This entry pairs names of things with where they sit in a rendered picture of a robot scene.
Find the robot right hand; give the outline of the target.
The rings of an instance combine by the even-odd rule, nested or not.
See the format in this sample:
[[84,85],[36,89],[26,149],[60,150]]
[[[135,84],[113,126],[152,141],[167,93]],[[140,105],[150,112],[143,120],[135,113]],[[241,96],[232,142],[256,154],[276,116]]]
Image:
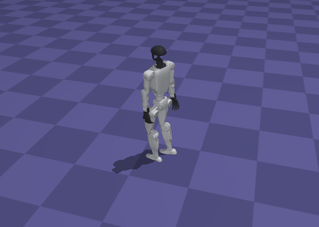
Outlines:
[[176,99],[175,93],[174,93],[174,98],[171,98],[171,100],[172,100],[172,110],[173,110],[173,107],[174,107],[174,110],[179,109],[179,103],[178,103],[178,100]]

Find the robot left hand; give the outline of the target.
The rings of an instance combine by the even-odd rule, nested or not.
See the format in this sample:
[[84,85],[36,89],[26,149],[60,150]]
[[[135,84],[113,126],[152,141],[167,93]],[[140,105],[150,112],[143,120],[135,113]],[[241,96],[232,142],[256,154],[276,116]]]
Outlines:
[[[143,112],[144,112],[144,111],[143,111]],[[150,110],[149,110],[149,108],[147,108],[147,112],[144,112],[143,119],[144,119],[145,122],[147,122],[147,123],[153,123],[153,122],[151,122],[149,112],[150,112]]]

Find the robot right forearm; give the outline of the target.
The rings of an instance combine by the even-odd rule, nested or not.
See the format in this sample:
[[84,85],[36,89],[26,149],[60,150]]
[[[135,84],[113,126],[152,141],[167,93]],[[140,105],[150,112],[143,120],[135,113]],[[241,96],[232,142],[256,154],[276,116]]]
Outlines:
[[170,94],[170,97],[171,98],[174,98],[174,86],[175,86],[175,83],[173,82],[172,84],[169,84],[169,87],[168,87],[168,93]]

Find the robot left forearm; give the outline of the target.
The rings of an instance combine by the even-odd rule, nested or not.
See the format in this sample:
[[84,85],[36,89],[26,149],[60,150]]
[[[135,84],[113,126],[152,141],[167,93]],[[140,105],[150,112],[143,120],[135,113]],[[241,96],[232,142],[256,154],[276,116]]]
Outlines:
[[147,108],[149,108],[149,96],[146,96],[146,92],[144,90],[141,90],[142,99],[143,99],[143,111],[147,112]]

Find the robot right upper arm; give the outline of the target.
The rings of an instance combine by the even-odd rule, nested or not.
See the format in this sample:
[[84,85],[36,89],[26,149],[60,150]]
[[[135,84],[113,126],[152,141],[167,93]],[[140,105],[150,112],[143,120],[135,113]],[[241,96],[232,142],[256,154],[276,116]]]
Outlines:
[[175,64],[171,61],[166,61],[169,63],[170,65],[170,84],[172,84],[174,82],[174,67],[175,67]]

